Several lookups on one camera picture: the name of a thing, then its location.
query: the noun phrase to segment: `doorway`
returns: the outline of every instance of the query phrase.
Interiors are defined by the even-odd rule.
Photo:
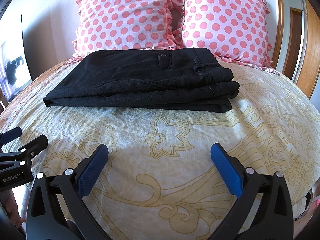
[[[297,8],[290,8],[290,12],[291,24],[289,46],[282,73],[289,79],[292,79],[300,52],[302,37],[302,11]]]

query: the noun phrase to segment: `folded black trousers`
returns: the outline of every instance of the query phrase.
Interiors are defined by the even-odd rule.
[[[99,50],[82,60],[47,96],[46,106],[231,109],[239,83],[208,49]]]

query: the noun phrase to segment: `curtain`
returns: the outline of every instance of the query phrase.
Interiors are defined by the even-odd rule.
[[[5,42],[3,42],[0,47],[0,86],[7,100],[9,100],[14,94],[18,93],[16,86],[12,86],[8,83],[8,79],[4,71],[8,63],[10,63],[10,59],[6,56]]]

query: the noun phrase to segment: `yellow floral bed sheet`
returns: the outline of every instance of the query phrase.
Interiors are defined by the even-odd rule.
[[[113,239],[207,239],[236,200],[210,158],[216,142],[245,167],[265,174],[282,171],[299,214],[302,198],[320,176],[319,112],[284,75],[220,63],[240,83],[239,95],[230,100],[232,110],[224,114],[47,108],[42,99],[76,66],[57,65],[1,114],[1,131],[16,126],[23,131],[4,150],[46,135],[48,147],[34,158],[32,172],[50,176],[75,168],[100,143],[107,145],[108,165],[84,201]],[[255,208],[259,201],[257,196]],[[251,212],[242,230],[253,217]]]

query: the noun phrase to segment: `blue textured pad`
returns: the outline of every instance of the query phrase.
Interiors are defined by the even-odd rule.
[[[214,144],[211,147],[211,159],[217,167],[229,192],[232,195],[237,196],[237,198],[240,198],[243,192],[242,179],[217,144]]]
[[[100,144],[95,152],[95,156],[90,160],[77,181],[77,195],[80,199],[90,194],[104,165],[108,161],[109,151],[107,146]]]
[[[20,127],[16,127],[10,131],[7,131],[5,133],[3,133],[1,135],[1,140],[0,143],[2,144],[7,144],[15,139],[17,139],[18,137],[20,137],[22,134],[22,130]]]

